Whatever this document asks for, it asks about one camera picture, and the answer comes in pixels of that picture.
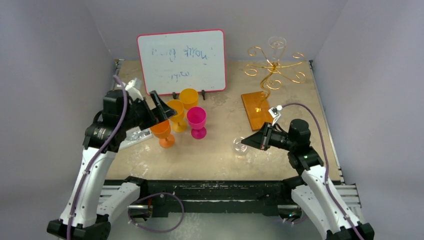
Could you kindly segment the orange wine glass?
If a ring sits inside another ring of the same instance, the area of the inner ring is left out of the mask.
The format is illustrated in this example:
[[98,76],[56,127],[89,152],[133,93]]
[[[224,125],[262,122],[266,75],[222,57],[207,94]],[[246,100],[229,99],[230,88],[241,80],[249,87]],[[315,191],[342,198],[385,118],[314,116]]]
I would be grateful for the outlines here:
[[152,134],[159,139],[159,145],[162,148],[171,148],[175,144],[175,137],[171,134],[171,125],[169,120],[165,120],[150,128]]

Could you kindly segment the yellow wine glass front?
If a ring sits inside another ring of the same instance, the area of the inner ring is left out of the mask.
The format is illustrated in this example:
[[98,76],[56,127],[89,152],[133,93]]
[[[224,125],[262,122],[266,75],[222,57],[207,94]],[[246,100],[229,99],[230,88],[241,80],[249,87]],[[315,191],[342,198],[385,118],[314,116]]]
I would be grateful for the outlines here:
[[187,123],[184,121],[185,108],[183,103],[178,99],[172,99],[167,102],[167,105],[176,111],[176,115],[170,119],[172,130],[176,133],[184,132],[187,129]]

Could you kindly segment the yellow wine glass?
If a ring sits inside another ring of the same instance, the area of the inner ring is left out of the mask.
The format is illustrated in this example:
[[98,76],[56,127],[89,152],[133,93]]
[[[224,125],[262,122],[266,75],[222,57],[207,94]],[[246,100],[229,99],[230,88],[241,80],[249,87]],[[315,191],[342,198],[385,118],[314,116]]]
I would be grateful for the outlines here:
[[179,100],[186,110],[198,106],[199,93],[193,88],[186,88],[179,94]]
[[170,119],[172,130],[176,133],[184,132],[187,129],[187,123],[184,121],[185,108],[183,103],[178,99],[172,99],[167,102],[167,105],[176,111],[176,115]]

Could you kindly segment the pink wine glass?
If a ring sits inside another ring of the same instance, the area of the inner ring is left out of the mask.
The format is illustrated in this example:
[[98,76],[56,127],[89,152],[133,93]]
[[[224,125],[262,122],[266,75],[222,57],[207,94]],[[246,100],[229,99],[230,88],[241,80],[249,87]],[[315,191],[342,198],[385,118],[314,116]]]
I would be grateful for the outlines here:
[[205,128],[207,113],[200,106],[194,106],[187,111],[186,118],[191,127],[191,136],[194,139],[201,140],[207,135]]

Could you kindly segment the gold wire wine glass rack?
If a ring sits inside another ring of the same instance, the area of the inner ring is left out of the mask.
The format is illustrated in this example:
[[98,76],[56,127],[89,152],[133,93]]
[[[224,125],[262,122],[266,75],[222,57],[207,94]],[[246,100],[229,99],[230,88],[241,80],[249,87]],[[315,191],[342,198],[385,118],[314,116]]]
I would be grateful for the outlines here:
[[289,65],[282,65],[280,59],[285,52],[285,47],[283,46],[280,49],[282,50],[280,55],[273,56],[272,58],[268,58],[263,49],[259,46],[253,46],[247,50],[248,55],[251,57],[256,56],[258,52],[262,53],[265,58],[265,64],[247,64],[243,68],[244,73],[249,77],[255,77],[258,75],[259,69],[267,71],[267,75],[259,82],[261,91],[244,93],[241,95],[243,107],[253,132],[258,131],[265,122],[272,121],[272,116],[268,112],[268,108],[270,107],[268,98],[271,96],[272,90],[279,90],[283,86],[281,80],[272,79],[273,75],[280,75],[296,84],[302,84],[307,80],[306,75],[301,71],[295,73],[295,79],[281,72],[281,69],[295,67],[305,63],[307,61],[305,55],[300,52],[295,52],[292,54],[292,57],[297,60],[297,62]]

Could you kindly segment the white plastic packaged item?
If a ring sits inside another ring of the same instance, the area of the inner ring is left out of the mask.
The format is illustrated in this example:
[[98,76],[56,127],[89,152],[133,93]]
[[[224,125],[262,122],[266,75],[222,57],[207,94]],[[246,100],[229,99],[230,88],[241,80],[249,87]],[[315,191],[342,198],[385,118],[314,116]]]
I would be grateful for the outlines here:
[[119,150],[121,151],[133,145],[139,144],[152,137],[153,134],[150,129],[139,130],[138,128],[133,128],[126,132],[126,138],[121,142]]

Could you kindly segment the red framed whiteboard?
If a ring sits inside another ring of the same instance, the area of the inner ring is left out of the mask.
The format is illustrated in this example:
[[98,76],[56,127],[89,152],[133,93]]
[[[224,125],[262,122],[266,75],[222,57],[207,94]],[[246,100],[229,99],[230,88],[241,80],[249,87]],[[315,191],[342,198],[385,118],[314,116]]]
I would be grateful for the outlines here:
[[227,87],[221,29],[140,34],[136,43],[147,93],[220,92]]

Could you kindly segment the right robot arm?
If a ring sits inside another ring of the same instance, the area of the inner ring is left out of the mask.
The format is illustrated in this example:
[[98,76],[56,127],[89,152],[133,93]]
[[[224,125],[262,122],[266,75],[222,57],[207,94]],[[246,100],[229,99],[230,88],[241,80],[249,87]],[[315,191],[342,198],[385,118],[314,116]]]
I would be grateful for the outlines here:
[[287,132],[269,122],[241,140],[243,145],[266,151],[271,147],[286,150],[297,177],[283,180],[280,196],[296,203],[311,220],[324,240],[372,240],[375,232],[353,213],[329,178],[328,169],[311,146],[309,124],[302,119],[290,122]]

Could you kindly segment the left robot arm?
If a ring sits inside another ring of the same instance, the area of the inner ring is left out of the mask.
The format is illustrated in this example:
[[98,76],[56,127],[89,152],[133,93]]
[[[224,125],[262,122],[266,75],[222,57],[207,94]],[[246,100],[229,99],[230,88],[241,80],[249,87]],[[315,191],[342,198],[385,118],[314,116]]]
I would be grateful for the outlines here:
[[125,182],[122,190],[99,204],[109,168],[119,152],[127,131],[149,129],[177,114],[156,91],[149,93],[153,109],[138,90],[110,90],[102,100],[102,110],[85,130],[80,169],[72,194],[58,219],[51,220],[47,233],[63,240],[106,240],[116,217],[134,201],[149,199],[147,188]]

